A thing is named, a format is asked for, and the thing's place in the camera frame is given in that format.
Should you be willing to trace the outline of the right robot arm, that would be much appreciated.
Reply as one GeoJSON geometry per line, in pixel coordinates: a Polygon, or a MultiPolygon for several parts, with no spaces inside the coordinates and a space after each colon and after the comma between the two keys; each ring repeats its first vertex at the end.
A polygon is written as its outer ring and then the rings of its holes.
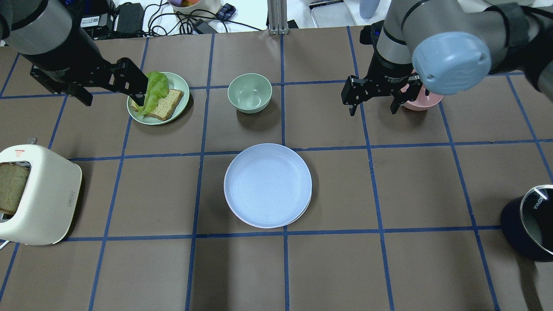
{"type": "Polygon", "coordinates": [[[346,79],[342,104],[353,116],[361,103],[392,96],[395,114],[422,87],[453,95],[514,70],[551,100],[552,31],[551,6],[511,2],[468,13],[456,0],[393,0],[385,20],[362,30],[374,53],[363,79],[346,79]]]}

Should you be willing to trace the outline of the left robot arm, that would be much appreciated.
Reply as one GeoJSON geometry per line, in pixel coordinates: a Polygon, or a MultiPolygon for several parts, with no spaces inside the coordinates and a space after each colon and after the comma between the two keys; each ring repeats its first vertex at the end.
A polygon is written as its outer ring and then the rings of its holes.
{"type": "Polygon", "coordinates": [[[58,0],[3,0],[1,40],[33,64],[30,75],[52,94],[92,104],[89,87],[130,96],[144,105],[148,79],[123,57],[110,63],[80,22],[58,0]]]}

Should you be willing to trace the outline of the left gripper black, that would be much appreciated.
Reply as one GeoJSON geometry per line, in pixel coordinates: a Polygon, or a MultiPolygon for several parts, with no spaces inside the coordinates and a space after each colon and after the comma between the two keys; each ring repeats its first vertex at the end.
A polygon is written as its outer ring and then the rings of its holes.
{"type": "MultiPolygon", "coordinates": [[[[121,92],[142,108],[148,79],[132,59],[121,57],[116,63],[104,59],[95,42],[80,26],[72,26],[67,37],[50,51],[21,55],[58,83],[82,83],[90,87],[121,92]]],[[[72,86],[72,97],[85,106],[93,95],[83,86],[72,86]]]]}

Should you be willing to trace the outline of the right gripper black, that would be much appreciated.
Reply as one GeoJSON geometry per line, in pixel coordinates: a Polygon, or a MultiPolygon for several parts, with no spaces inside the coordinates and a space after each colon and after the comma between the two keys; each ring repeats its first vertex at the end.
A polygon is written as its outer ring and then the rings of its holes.
{"type": "Polygon", "coordinates": [[[422,90],[423,83],[413,66],[397,64],[386,60],[377,50],[379,40],[387,35],[384,22],[366,25],[361,30],[361,44],[371,45],[373,55],[367,75],[360,79],[350,75],[341,91],[343,105],[348,105],[350,116],[356,114],[359,104],[373,97],[393,96],[391,114],[396,114],[407,101],[416,100],[422,90]]]}

